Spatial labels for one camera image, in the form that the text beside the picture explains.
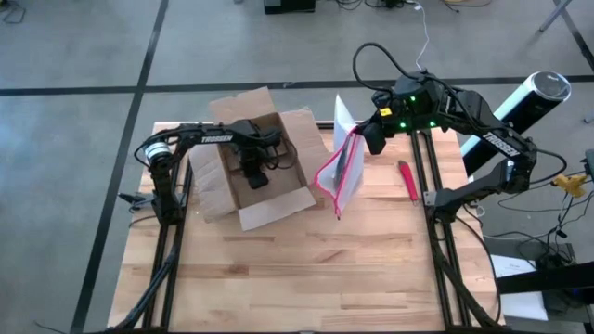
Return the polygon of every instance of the gray floor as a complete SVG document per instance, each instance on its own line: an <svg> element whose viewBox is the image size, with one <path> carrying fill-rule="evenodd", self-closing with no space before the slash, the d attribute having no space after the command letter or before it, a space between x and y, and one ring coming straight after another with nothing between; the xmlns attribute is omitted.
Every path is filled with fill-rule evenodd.
<svg viewBox="0 0 594 334"><path fill-rule="evenodd" d="M431 42L421 64L445 78L521 77L538 70L592 74L562 19L544 34L536 29L552 1L494 0L460 14L437 1L421 1ZM20 25L0 23L0 89L136 85L159 0L23 1ZM574 0L568 9L584 39L594 47L594 2ZM386 45L408 69L423 43L421 16L412 7L348 12L317 2L315 14L265 16L262 1L171 0L148 84L353 80L351 57L364 42ZM364 52L364 78L395 79L381 55ZM515 85L471 88L495 108ZM591 148L594 125L581 119L594 111L594 83L575 83L570 100L528 134L545 149L560 152L570 171L580 171ZM155 121L207 121L209 101L237 92L145 94L132 147L150 134ZM340 93L357 119L373 110L362 88L273 91L281 110L309 107L330 120ZM106 195L123 123L132 95L0 97L0 332L46 333L36 320L68 330L82 285L98 217ZM478 174L488 170L491 161ZM541 158L535 175L556 168ZM125 164L121 191L136 190L139 165ZM545 188L509 205L559 207L562 192ZM509 212L498 197L483 201L484 232L540 233L556 214ZM578 210L571 212L577 216ZM567 227L580 262L594 253L592 213ZM105 326L130 216L116 205L87 330ZM580 326L509 319L518 329L580 333Z"/></svg>

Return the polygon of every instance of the wooden table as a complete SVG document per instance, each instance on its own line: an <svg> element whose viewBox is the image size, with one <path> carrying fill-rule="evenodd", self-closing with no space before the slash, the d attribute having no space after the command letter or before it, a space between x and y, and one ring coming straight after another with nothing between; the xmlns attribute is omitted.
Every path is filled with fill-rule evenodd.
<svg viewBox="0 0 594 334"><path fill-rule="evenodd" d="M154 131L177 125L158 122ZM331 136L322 132L329 149ZM433 139L444 187L464 185L467 176L455 134L434 130ZM241 231L235 214L205 223L199 203L190 197L169 329L444 329L425 217L422 206L408 199L394 166L399 160L410 164L416 178L410 138L405 135L389 140L380 156L366 154L364 185L340 221L331 201L315 189L315 207L249 232ZM426 155L424 161L431 177ZM145 171L140 191L151 189ZM145 209L135 219L152 214ZM478 222L464 211L459 215L481 233ZM464 282L495 316L495 285L484 250L464 225L453 224L453 230ZM158 234L156 219L131 227L110 326L123 319L148 285ZM161 289L155 324L163 294ZM455 299L450 299L458 319Z"/></svg>

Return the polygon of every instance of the yellow tool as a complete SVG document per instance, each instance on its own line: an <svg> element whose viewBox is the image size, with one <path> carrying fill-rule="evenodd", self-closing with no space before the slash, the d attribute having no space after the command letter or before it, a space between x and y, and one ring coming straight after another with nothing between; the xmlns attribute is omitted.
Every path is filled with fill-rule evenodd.
<svg viewBox="0 0 594 334"><path fill-rule="evenodd" d="M581 186L586 182L587 177L587 175L567 177L563 174L559 174L553 179L553 185L561 187L563 190L572 194L573 197L579 199L586 194L586 190Z"/></svg>

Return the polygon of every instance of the ziploc bag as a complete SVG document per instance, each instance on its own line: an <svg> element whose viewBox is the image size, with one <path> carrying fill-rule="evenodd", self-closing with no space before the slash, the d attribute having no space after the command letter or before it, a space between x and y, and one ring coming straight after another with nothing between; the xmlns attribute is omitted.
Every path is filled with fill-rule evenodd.
<svg viewBox="0 0 594 334"><path fill-rule="evenodd" d="M356 135L356 123L336 96L334 106L334 153L316 173L316 186L332 198L334 213L340 219L344 207L363 183L365 139Z"/></svg>

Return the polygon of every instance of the cardboard flap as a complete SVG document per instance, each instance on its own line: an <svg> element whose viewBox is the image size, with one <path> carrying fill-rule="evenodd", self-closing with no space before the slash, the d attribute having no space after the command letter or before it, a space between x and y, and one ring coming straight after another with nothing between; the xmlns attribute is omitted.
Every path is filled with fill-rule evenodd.
<svg viewBox="0 0 594 334"><path fill-rule="evenodd" d="M309 109L281 112L280 118L291 142L297 148L307 184L314 183L317 170L330 158L314 115Z"/></svg>
<svg viewBox="0 0 594 334"><path fill-rule="evenodd" d="M237 209L217 145L197 145L189 151L195 175L195 194L204 217L218 217Z"/></svg>
<svg viewBox="0 0 594 334"><path fill-rule="evenodd" d="M225 124L277 112L268 87L241 93L235 97L218 99L211 102L209 108L216 120Z"/></svg>
<svg viewBox="0 0 594 334"><path fill-rule="evenodd" d="M239 209L241 229L248 231L285 218L293 213L316 205L316 200L304 186L297 190Z"/></svg>

